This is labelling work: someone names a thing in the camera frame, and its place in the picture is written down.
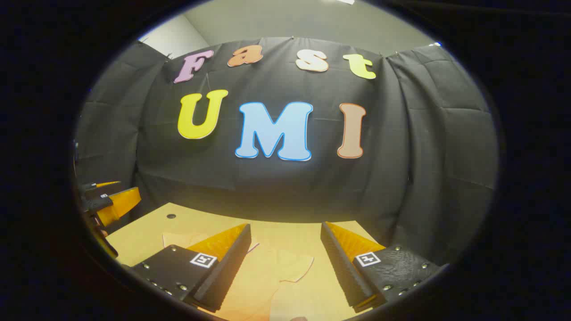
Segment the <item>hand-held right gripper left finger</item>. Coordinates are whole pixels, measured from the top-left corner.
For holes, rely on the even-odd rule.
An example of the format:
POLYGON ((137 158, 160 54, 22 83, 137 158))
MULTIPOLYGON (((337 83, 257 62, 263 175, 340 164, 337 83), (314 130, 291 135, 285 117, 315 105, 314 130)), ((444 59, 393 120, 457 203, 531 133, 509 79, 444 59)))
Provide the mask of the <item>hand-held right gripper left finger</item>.
POLYGON ((243 223, 189 247, 169 245, 131 271, 179 301, 216 312, 251 243, 250 224, 243 223))

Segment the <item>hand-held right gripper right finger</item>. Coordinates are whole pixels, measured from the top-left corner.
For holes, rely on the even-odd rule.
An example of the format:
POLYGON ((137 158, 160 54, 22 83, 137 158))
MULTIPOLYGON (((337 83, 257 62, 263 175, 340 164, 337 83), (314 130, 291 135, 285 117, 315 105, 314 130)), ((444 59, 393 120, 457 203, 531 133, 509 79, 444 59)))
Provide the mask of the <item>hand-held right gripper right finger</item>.
POLYGON ((442 272, 402 245, 385 247, 331 222, 322 223, 320 237, 355 312, 398 301, 442 272))

